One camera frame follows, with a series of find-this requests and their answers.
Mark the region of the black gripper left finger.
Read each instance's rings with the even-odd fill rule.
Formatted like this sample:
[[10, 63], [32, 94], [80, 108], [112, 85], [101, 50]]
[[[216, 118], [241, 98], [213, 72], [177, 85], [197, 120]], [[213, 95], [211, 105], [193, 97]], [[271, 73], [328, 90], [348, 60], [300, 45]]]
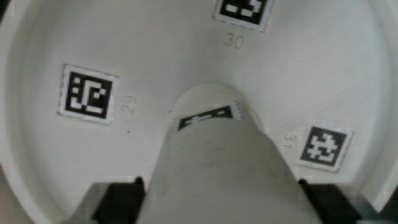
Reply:
[[92, 214], [96, 224], [136, 224], [143, 198], [142, 177], [129, 183], [112, 183]]

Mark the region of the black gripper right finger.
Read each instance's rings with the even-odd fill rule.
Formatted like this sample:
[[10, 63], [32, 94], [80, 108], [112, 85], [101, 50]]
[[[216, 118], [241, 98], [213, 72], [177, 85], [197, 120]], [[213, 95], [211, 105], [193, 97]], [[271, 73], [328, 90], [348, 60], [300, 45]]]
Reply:
[[307, 200], [323, 224], [355, 224], [360, 214], [334, 184], [312, 184], [298, 180]]

